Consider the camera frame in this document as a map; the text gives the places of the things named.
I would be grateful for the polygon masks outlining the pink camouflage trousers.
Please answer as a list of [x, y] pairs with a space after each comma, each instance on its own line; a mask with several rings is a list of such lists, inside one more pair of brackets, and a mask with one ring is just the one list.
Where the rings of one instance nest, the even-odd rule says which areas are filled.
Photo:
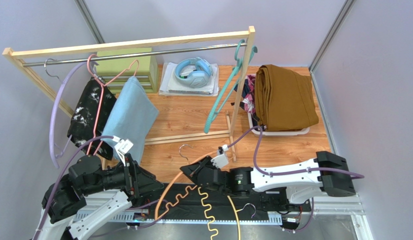
[[257, 117], [255, 107], [255, 80], [255, 74], [248, 74], [246, 76], [242, 89], [243, 99], [240, 102], [240, 107], [251, 115], [252, 123], [257, 125], [259, 118]]

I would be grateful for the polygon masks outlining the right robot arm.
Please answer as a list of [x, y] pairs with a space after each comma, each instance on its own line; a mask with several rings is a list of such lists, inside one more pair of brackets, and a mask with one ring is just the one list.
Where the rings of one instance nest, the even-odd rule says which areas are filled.
[[300, 205], [326, 193], [330, 197], [356, 194], [347, 160], [328, 151], [298, 164], [277, 167], [237, 167], [222, 170], [227, 160], [220, 155], [184, 165], [181, 172], [195, 185], [223, 195], [247, 198], [252, 193], [283, 189], [289, 204]]

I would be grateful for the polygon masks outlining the brown trousers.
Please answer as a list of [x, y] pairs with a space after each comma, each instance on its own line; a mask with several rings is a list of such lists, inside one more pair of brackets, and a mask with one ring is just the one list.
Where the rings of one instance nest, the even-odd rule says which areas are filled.
[[319, 123], [312, 78], [280, 66], [262, 65], [254, 82], [255, 114], [269, 132], [301, 130]]

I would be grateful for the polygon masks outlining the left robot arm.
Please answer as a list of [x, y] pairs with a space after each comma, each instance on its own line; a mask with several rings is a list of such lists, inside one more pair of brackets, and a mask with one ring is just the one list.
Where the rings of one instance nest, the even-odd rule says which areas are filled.
[[[143, 169], [127, 153], [114, 167], [103, 169], [97, 156], [83, 156], [68, 173], [52, 184], [42, 200], [42, 216], [35, 240], [87, 240], [116, 215], [140, 208], [144, 201], [164, 188], [156, 176]], [[79, 221], [78, 211], [90, 195], [115, 190], [114, 195]]]

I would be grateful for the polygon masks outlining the teal clothes hanger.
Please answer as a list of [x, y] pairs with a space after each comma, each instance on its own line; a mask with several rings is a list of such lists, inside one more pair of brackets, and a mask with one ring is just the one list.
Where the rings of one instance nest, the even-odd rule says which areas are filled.
[[227, 89], [229, 88], [233, 78], [236, 77], [237, 74], [242, 69], [244, 57], [238, 57], [238, 54], [239, 54], [239, 50], [240, 50], [241, 46], [245, 43], [246, 43], [246, 41], [244, 39], [242, 39], [238, 42], [238, 44], [236, 46], [236, 50], [234, 52], [234, 60], [236, 61], [236, 65], [232, 68], [232, 72], [230, 73], [230, 75], [227, 78], [226, 82], [224, 83], [223, 87], [219, 91], [218, 95], [216, 96], [216, 100], [215, 100], [214, 104], [211, 107], [211, 110], [210, 110], [210, 112], [207, 116], [207, 119], [206, 119], [206, 122], [205, 122], [205, 125], [204, 125], [204, 128], [203, 128], [203, 132], [205, 134], [208, 134], [210, 132], [210, 128], [211, 128], [211, 125], [212, 125], [213, 121], [216, 119], [216, 117], [218, 116], [220, 111], [223, 109], [224, 104], [228, 101], [228, 99], [230, 98], [230, 96], [232, 94], [232, 92], [230, 91], [230, 93], [228, 93], [226, 95], [224, 100], [222, 100], [222, 98], [224, 97]]

